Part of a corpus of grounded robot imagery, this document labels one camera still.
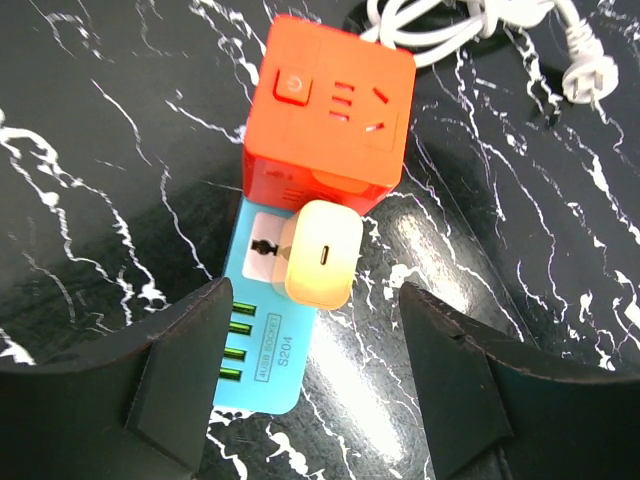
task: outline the orange power button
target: orange power button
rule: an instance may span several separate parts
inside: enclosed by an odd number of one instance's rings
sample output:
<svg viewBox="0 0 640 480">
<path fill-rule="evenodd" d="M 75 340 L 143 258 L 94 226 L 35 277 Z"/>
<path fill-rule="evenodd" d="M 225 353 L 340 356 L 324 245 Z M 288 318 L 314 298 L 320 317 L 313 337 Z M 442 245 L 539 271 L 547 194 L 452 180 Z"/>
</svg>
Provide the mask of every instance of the orange power button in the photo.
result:
<svg viewBox="0 0 640 480">
<path fill-rule="evenodd" d="M 306 105 L 311 92 L 311 75 L 297 68 L 283 67 L 278 72 L 274 94 L 278 100 Z"/>
</svg>

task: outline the keyhole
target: keyhole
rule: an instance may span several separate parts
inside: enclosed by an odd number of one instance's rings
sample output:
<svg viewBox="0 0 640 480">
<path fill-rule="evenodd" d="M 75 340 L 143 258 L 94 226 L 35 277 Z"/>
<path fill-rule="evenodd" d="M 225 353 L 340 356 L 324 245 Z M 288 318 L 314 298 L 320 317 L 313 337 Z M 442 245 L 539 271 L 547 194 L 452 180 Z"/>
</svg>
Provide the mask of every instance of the keyhole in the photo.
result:
<svg viewBox="0 0 640 480">
<path fill-rule="evenodd" d="M 327 264 L 327 257 L 329 256 L 329 245 L 325 245 L 322 249 L 322 255 L 320 256 L 320 265 Z"/>
</svg>

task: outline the white cable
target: white cable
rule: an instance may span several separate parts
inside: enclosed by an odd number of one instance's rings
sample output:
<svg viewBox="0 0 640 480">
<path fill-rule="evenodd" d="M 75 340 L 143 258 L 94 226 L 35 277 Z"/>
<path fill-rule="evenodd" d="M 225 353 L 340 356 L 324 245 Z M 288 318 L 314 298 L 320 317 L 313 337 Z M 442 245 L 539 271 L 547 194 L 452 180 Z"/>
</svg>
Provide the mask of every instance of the white cable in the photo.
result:
<svg viewBox="0 0 640 480">
<path fill-rule="evenodd" d="M 382 12 L 380 0 L 367 0 L 371 28 L 361 35 L 389 48 L 433 47 L 414 55 L 418 68 L 439 62 L 475 37 L 488 38 L 498 22 L 514 28 L 540 24 L 554 8 L 566 25 L 567 46 L 572 64 L 563 78 L 564 93 L 574 103 L 592 103 L 609 95 L 618 86 L 618 67 L 604 54 L 602 43 L 572 0 L 458 0 L 467 5 L 469 18 L 455 25 L 429 32 L 406 32 L 406 24 L 447 0 L 389 0 Z"/>
</svg>

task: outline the orange power strip cube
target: orange power strip cube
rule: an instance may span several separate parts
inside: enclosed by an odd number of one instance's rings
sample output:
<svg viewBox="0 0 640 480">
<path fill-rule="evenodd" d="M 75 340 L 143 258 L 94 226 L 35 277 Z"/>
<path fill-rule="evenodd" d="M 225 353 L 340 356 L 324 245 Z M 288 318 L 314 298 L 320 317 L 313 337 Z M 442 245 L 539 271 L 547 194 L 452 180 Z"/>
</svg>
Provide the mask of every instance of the orange power strip cube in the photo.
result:
<svg viewBox="0 0 640 480">
<path fill-rule="evenodd" d="M 415 73 L 409 52 L 277 17 L 247 124 L 245 196 L 371 210 L 402 175 Z"/>
</svg>

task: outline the tabletop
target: tabletop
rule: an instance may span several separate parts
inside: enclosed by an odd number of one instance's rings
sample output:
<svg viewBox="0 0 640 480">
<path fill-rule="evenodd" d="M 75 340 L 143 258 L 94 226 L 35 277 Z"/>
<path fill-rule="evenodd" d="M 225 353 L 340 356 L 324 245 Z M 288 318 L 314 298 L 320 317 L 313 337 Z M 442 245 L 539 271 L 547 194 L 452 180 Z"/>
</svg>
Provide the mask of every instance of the tabletop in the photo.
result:
<svg viewBox="0 0 640 480">
<path fill-rule="evenodd" d="M 577 6 L 619 88 L 594 109 L 562 99 L 554 15 L 422 70 L 401 184 L 363 217 L 352 298 L 319 313 L 297 406 L 215 407 L 203 479 L 434 480 L 404 281 L 558 356 L 640 371 L 640 5 Z M 357 0 L 0 2 L 1 361 L 40 363 L 222 274 L 282 13 L 352 32 L 365 15 Z"/>
</svg>

